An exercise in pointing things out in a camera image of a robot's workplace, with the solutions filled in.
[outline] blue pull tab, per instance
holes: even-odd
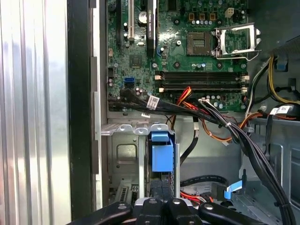
[[[228,186],[226,188],[226,191],[224,191],[224,198],[231,199],[231,192],[242,189],[242,186],[243,186],[243,181],[242,180]]]

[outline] motherboard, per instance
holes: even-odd
[[[190,86],[220,111],[244,111],[247,60],[214,50],[216,28],[246,24],[247,15],[246,0],[108,0],[108,101],[130,89],[176,103]],[[222,41],[224,52],[247,49],[248,31],[229,30]]]

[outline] metal case panel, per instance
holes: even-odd
[[[0,0],[0,224],[71,220],[66,16],[66,0]]]

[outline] white connector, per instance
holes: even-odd
[[[228,8],[225,11],[225,18],[231,18],[233,14],[234,14],[234,8]]]

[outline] black plastic clip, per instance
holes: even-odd
[[[287,208],[290,206],[290,203],[281,205],[281,204],[275,202],[274,205],[275,205],[275,207],[279,207],[279,208]]]

